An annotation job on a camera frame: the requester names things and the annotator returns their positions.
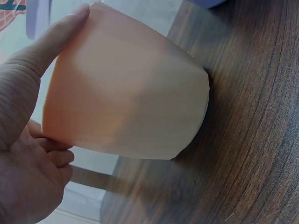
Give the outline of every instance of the purple object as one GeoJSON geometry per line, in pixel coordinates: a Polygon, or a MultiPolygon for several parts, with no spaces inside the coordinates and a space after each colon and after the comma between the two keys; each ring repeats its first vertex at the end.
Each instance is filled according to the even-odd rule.
{"type": "Polygon", "coordinates": [[[50,24],[52,0],[27,0],[26,33],[34,40],[41,35],[50,24]]]}
{"type": "Polygon", "coordinates": [[[189,0],[189,1],[203,8],[212,8],[214,6],[217,6],[225,2],[226,0],[189,0]]]}

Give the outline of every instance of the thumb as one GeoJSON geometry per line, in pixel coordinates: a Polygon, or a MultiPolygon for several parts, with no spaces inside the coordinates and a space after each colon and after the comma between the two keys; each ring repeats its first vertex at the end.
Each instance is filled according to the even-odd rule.
{"type": "Polygon", "coordinates": [[[22,133],[36,105],[40,78],[88,16],[89,5],[83,4],[0,66],[0,149],[11,146],[22,133]]]}

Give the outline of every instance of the hand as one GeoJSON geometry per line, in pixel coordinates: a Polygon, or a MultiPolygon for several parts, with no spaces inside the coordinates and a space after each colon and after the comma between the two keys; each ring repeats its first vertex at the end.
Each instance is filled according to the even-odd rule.
{"type": "Polygon", "coordinates": [[[36,223],[61,203],[74,155],[29,119],[41,76],[88,16],[83,5],[0,66],[0,223],[36,223]]]}

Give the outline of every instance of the white floor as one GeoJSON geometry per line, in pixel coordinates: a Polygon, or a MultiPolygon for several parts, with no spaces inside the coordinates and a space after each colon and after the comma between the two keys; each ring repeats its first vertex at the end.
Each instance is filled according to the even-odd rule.
{"type": "MultiPolygon", "coordinates": [[[[94,0],[53,0],[51,22],[67,15],[73,8],[82,3],[92,2],[94,0]]],[[[102,2],[166,36],[182,0],[102,0],[102,2]]],[[[25,15],[19,15],[6,30],[0,33],[0,56],[10,56],[30,43],[31,41],[26,37],[25,15]]],[[[52,68],[53,65],[49,67],[42,78],[39,98],[32,116],[38,122],[42,121],[43,102],[52,68]]],[[[118,159],[117,155],[94,152],[78,147],[74,147],[72,151],[75,153],[75,161],[73,162],[75,166],[104,174],[112,174],[118,159]]],[[[104,190],[71,182],[66,187],[64,200],[59,208],[41,223],[99,223],[100,205],[104,194],[104,190]]]]}

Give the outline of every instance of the wooden table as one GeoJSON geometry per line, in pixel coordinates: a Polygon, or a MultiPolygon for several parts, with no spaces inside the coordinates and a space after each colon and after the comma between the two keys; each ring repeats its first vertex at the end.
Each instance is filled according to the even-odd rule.
{"type": "Polygon", "coordinates": [[[103,223],[299,223],[298,12],[298,0],[183,2],[169,38],[213,78],[204,124],[174,160],[120,158],[103,223]]]}

